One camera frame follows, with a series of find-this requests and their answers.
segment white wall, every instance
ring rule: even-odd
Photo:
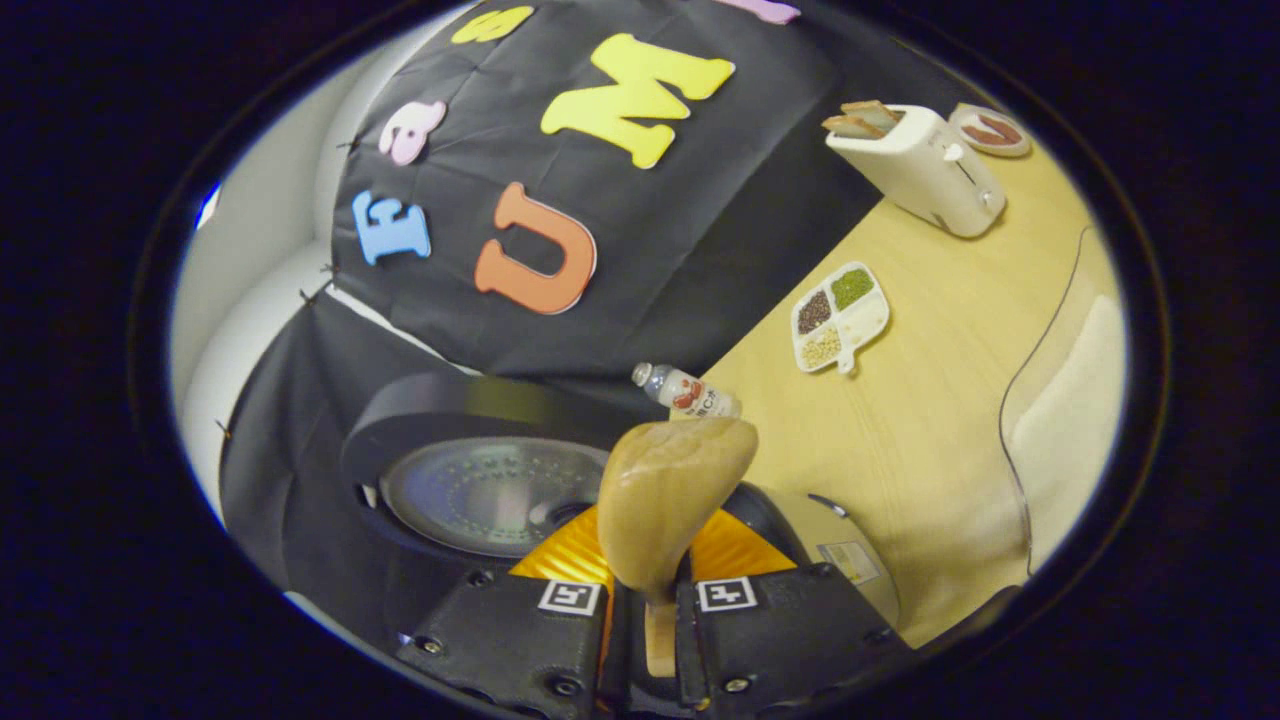
[[[229,421],[259,357],[301,307],[298,291],[315,293],[329,278],[321,268],[347,158],[339,145],[392,74],[467,9],[410,29],[302,99],[232,168],[192,238],[170,320],[170,386],[188,460],[219,520],[218,423]],[[390,331],[353,299],[334,296]]]
[[[302,99],[228,173],[218,208],[195,233],[178,278],[169,382],[177,409],[209,337],[232,306],[303,245],[316,240],[311,208],[321,141],[362,59]]]

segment foam letter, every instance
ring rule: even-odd
[[[378,138],[378,151],[390,155],[392,163],[407,165],[417,159],[426,145],[426,135],[444,119],[444,102],[410,102],[396,110],[383,135]]]
[[[723,3],[724,5],[732,5],[735,8],[741,8],[755,17],[760,18],[767,23],[773,23],[776,26],[785,26],[794,20],[800,10],[787,5],[786,3],[771,3],[769,0],[716,0],[717,3]]]
[[[525,196],[525,186],[518,182],[508,184],[502,192],[493,211],[493,224],[503,229],[516,224],[536,232],[561,246],[564,264],[554,275],[544,275],[512,260],[503,252],[500,242],[490,240],[480,249],[476,290],[500,292],[543,315],[557,315],[577,304],[595,274],[595,238],[591,231],[564,213],[530,200]]]
[[[401,211],[399,200],[379,200],[367,190],[351,202],[356,215],[356,234],[360,236],[360,249],[365,261],[372,265],[383,255],[412,250],[419,258],[431,254],[431,238],[426,234],[426,214],[417,205],[410,205],[401,219],[394,219]]]
[[[462,26],[458,32],[453,33],[453,44],[462,45],[463,42],[489,42],[490,40],[506,37],[532,14],[532,8],[529,5],[521,5],[520,8],[511,8],[509,10],[494,10],[492,13],[476,15],[471,18],[471,22]]]
[[[543,132],[576,129],[631,152],[631,163],[648,169],[658,164],[676,140],[669,126],[644,127],[625,118],[681,119],[689,108],[658,83],[675,85],[690,100],[705,100],[733,74],[733,63],[707,60],[630,35],[614,35],[591,53],[591,64],[617,85],[559,94],[543,113]]]

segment yellow letter m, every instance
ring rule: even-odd
[[[658,164],[676,140],[669,126],[645,127],[626,118],[681,119],[689,108],[658,81],[671,83],[689,100],[705,100],[733,74],[733,63],[707,60],[630,35],[614,35],[591,53],[591,64],[617,85],[562,92],[543,114],[543,132],[564,128],[585,132],[631,152],[631,163]]]

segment bottle cap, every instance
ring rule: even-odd
[[[631,370],[631,382],[639,387],[644,387],[644,383],[649,380],[649,375],[653,374],[652,363],[640,363]]]

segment grain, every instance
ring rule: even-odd
[[[800,348],[800,357],[806,368],[818,368],[831,363],[840,352],[840,336],[836,328],[828,325],[817,336],[809,338]]]
[[[850,270],[831,283],[831,293],[836,296],[836,310],[844,310],[854,304],[859,297],[867,295],[876,287],[867,270]]]
[[[796,319],[796,325],[800,334],[808,334],[813,332],[814,328],[827,322],[831,318],[831,304],[827,302],[827,293],[819,290],[809,299],[809,302],[804,304],[800,309],[800,316]]]

